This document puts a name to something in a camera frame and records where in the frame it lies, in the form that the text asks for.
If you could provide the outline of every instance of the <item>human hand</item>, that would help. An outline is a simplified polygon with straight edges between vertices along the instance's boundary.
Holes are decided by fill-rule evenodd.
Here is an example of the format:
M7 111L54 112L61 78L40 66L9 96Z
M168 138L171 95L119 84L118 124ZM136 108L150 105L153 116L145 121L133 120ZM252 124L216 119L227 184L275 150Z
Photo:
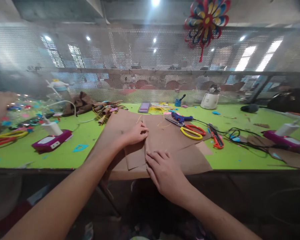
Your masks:
M148 136L149 129L143 122L138 122L133 128L122 135L125 145L136 144Z
M150 178L158 191L169 201L185 207L187 197L191 195L194 187L184 176L180 166L171 158L170 153L154 151L146 155Z

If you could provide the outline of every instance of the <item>floor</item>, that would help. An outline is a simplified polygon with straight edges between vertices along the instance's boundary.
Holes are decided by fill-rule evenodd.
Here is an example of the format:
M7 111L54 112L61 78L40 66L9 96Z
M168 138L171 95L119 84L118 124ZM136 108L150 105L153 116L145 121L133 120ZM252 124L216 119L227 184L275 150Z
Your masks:
M55 185L64 177L65 175L24 175L20 199L27 198L47 183ZM209 199L263 239L300 239L300 171L208 172L189 176L188 179ZM133 192L138 193L133 196L131 183L132 181L114 181L108 185L115 205L123 216L122 222L139 221L140 215L135 212L139 212L141 208L148 209L143 215L164 211L160 207L148 207L149 203L161 201L161 196L150 179L137 181ZM90 220L93 221L95 239L116 239L118 236L120 221L113 217L110 204L97 192L91 196L74 229L80 229L78 226L85 225ZM74 229L68 238L81 239L82 233L77 235L78 232Z

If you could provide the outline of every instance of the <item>green table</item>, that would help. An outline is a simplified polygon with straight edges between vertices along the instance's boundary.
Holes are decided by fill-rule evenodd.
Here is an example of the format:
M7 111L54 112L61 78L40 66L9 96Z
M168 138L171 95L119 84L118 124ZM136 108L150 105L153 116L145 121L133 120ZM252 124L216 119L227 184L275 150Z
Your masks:
M137 112L140 104L125 104L131 112ZM260 133L266 130L265 128L255 126L253 123L268 124L270 129L278 129L282 124L292 122L293 119L279 113L260 109L256 114L244 113L240 111L241 105L218 105L217 111L221 115L214 115L212 111L202 109L200 106L190 108L179 108L177 112L181 115L192 115L194 118L212 123L218 126L220 131L225 131L231 127L241 129L250 129L255 133ZM90 150L95 144L98 136L104 126L99 126L97 121L88 123L79 123L93 118L94 113L89 112L79 115L78 118L63 117L59 123L61 129L69 129L73 131L73 137L63 143L60 147L50 153L38 154L31 147L36 141L47 136L47 132L41 126L36 126L34 132L26 137L19 139L15 143L8 146L0 146L0 169L16 169L24 166L27 163L28 169L75 169L78 168L88 156ZM193 122L195 125L206 129L199 123ZM300 129L298 129L292 137L300 140ZM282 161L273 159L264 152L250 149L247 150L236 144L224 141L225 147L222 150L213 148L211 140L205 141L208 147L213 151L213 155L206 156L214 170L287 170L293 169L284 166ZM86 149L80 152L72 152L78 144L89 145Z

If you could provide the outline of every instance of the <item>colorful pinwheel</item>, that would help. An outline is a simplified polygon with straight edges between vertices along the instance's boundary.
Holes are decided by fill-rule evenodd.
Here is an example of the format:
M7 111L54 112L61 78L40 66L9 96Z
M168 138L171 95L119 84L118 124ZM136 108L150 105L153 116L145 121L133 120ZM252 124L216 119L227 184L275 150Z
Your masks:
M196 0L190 7L191 15L184 25L190 29L185 37L189 47L201 46L202 62L204 47L209 46L212 39L221 36L221 27L227 25L229 17L225 15L230 8L231 0Z

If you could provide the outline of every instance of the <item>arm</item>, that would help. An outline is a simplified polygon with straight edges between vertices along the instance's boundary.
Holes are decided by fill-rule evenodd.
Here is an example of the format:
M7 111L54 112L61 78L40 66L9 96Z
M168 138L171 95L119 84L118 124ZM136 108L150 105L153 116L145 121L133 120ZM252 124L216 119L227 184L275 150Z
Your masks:
M148 129L144 124L136 124L113 143L111 151L103 149L97 159L85 162L64 179L3 239L64 239L116 154L125 146L138 143L147 136Z
M148 174L168 200L191 212L219 240L260 239L229 213L218 207L183 175L169 153L147 153Z

